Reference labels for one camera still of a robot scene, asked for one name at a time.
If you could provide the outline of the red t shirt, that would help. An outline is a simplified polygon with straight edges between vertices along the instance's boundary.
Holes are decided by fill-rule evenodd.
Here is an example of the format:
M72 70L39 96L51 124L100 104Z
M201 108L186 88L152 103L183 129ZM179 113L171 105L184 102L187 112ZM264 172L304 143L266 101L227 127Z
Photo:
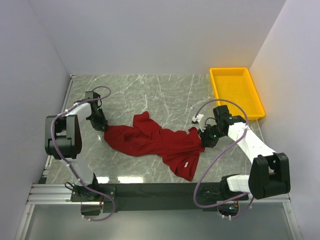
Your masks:
M114 150L129 156L160 156L177 177L189 182L195 176L200 153L205 151L197 128L191 127L188 132L162 128L148 111L134 115L132 126L109 126L104 131L104 140Z

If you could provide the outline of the yellow plastic tray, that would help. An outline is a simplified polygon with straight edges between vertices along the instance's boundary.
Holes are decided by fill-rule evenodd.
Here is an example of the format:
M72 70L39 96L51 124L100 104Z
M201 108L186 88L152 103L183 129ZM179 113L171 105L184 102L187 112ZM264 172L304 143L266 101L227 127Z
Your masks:
M216 99L236 103L251 121L265 117L265 110L246 67L214 67L209 73Z

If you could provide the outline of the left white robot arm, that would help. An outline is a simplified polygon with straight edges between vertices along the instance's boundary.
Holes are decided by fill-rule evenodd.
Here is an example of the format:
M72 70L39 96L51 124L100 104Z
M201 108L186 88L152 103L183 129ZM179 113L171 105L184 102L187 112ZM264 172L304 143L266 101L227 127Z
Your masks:
M85 164L81 156L82 136L80 123L90 121L95 131L104 132L108 121L102 110L104 98L94 90L87 91L84 99L76 101L72 107L58 115L45 119L45 143L47 155L54 157L66 166L75 178L72 190L82 194L88 201L96 200L100 188L96 175Z

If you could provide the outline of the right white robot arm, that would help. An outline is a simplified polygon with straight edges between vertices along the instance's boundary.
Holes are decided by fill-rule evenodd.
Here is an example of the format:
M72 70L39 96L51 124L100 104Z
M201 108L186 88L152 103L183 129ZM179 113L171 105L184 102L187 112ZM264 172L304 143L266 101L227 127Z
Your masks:
M215 124L206 123L198 114L192 118L199 125L198 134L204 148L213 148L222 137L229 137L244 152L251 163L250 173L232 174L222 177L219 193L226 200L237 194L252 194L264 199L287 194L291 190L289 159L285 153L277 153L268 147L240 116L230 114L227 105L213 110Z

